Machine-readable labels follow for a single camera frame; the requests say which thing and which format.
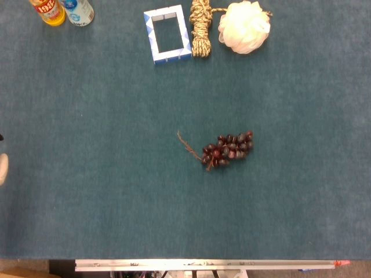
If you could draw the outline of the dark red grape bunch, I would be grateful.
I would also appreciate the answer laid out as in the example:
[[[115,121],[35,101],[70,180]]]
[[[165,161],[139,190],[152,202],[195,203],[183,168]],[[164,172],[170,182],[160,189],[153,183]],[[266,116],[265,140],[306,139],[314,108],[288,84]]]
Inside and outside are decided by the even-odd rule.
[[[254,147],[254,133],[251,130],[238,135],[219,135],[215,144],[207,144],[199,155],[191,145],[182,138],[180,131],[177,138],[184,145],[185,149],[202,165],[207,171],[218,167],[226,167],[234,160],[244,160],[251,153]]]

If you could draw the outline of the teal felt table cloth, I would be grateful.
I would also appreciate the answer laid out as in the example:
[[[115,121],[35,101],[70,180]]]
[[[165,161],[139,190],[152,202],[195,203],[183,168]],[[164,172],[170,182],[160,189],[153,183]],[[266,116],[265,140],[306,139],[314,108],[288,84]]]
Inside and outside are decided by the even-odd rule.
[[[257,50],[155,65],[143,13],[0,0],[0,258],[371,259],[371,0],[259,0]],[[244,160],[207,171],[219,135]]]

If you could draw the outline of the blue and white snake puzzle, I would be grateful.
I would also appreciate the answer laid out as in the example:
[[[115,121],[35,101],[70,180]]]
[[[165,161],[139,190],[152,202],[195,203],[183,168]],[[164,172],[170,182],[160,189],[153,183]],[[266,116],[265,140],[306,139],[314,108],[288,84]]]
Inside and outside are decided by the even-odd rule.
[[[183,8],[181,5],[145,11],[143,16],[146,24],[148,40],[150,43],[152,59],[155,65],[165,64],[177,60],[187,60],[192,57],[188,29],[185,23]],[[176,27],[180,33],[182,47],[168,51],[161,51],[159,49],[158,36],[156,34],[154,24],[155,22],[172,18],[176,19]]]

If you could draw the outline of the white mesh bath sponge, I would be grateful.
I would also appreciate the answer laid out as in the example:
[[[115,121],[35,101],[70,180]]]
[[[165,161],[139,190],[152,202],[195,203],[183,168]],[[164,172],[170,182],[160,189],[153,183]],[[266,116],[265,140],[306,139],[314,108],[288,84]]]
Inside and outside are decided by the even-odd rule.
[[[264,43],[270,28],[270,16],[258,1],[234,2],[220,18],[219,42],[233,52],[249,54]]]

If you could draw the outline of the white bottle with blue label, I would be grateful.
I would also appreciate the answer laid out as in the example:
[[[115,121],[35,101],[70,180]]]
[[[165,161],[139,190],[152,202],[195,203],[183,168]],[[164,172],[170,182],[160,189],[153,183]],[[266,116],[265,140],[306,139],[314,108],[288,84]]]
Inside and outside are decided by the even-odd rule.
[[[94,19],[94,10],[88,0],[60,0],[69,21],[78,27],[90,24]]]

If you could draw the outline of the yellow bottle with red label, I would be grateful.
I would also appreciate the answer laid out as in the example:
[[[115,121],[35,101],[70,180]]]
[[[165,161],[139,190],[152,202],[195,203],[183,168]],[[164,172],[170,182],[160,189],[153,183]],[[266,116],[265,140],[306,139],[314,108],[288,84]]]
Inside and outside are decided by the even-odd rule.
[[[56,27],[62,25],[66,19],[66,13],[59,0],[28,0],[48,25]]]

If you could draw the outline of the aluminium frame rail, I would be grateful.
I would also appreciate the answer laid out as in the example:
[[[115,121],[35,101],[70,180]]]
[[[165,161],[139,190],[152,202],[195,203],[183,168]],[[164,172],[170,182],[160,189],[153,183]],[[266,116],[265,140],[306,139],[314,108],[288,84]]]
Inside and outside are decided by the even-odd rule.
[[[75,271],[311,270],[334,269],[350,263],[350,260],[77,259]]]

